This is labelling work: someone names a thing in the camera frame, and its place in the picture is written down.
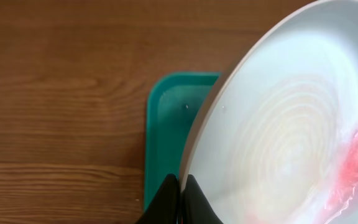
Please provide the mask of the red sponge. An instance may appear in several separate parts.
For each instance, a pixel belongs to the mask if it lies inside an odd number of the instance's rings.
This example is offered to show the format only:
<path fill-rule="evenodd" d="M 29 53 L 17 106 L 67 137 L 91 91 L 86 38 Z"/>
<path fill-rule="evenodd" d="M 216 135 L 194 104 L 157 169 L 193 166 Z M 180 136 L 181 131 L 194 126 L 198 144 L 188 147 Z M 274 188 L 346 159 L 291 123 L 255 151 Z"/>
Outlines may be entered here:
<path fill-rule="evenodd" d="M 358 124 L 347 131 L 334 128 L 323 139 L 329 157 L 319 217 L 325 223 L 358 219 Z"/>

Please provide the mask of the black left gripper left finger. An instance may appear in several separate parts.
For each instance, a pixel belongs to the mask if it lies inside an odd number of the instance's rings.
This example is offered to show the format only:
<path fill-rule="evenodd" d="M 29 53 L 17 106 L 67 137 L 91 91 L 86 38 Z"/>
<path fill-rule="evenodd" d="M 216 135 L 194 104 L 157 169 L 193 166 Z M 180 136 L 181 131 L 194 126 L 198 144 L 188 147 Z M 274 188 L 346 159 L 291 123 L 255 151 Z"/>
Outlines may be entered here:
<path fill-rule="evenodd" d="M 174 174 L 168 174 L 135 224 L 176 224 L 178 210 L 179 183 Z"/>

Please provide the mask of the light blue plate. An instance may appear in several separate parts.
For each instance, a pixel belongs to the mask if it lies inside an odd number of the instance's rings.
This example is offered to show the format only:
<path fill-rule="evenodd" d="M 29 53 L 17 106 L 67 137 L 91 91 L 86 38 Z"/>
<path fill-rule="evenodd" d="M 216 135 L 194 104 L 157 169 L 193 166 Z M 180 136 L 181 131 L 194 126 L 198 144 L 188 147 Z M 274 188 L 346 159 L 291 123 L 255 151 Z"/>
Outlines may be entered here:
<path fill-rule="evenodd" d="M 325 223 L 323 137 L 357 124 L 358 1 L 309 3 L 217 79 L 186 140 L 180 189 L 193 175 L 223 223 Z"/>

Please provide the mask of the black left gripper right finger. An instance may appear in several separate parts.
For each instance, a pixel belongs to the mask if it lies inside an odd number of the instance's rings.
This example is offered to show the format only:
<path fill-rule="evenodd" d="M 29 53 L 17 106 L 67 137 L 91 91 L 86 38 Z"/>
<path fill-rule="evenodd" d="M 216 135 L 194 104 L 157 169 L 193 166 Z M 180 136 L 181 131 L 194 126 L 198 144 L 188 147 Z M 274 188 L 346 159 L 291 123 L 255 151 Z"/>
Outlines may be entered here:
<path fill-rule="evenodd" d="M 223 224 L 191 174 L 188 175 L 181 195 L 181 222 L 182 224 Z"/>

